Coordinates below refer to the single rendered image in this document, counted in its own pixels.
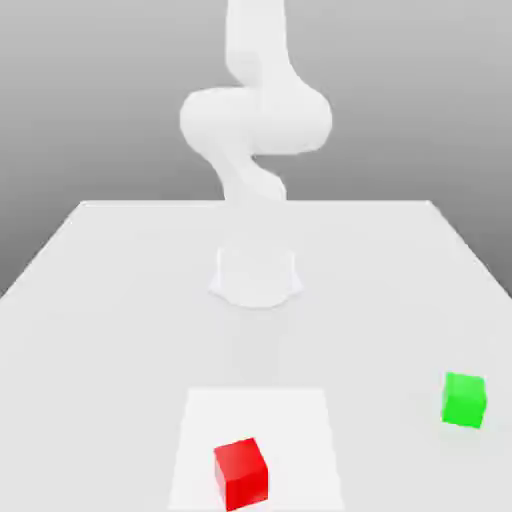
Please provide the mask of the small red cube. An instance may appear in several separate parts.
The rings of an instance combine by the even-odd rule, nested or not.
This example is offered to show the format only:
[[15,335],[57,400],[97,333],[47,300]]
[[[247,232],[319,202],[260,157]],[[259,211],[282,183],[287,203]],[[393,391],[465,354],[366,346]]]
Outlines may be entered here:
[[214,474],[226,512],[263,502],[269,497],[269,470],[251,437],[218,446]]

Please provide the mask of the small green cube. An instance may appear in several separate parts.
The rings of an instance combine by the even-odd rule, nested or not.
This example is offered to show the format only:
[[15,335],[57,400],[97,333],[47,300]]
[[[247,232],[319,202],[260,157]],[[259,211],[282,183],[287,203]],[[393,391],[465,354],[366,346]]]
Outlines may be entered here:
[[447,372],[441,420],[448,424],[479,429],[487,408],[485,380],[480,376]]

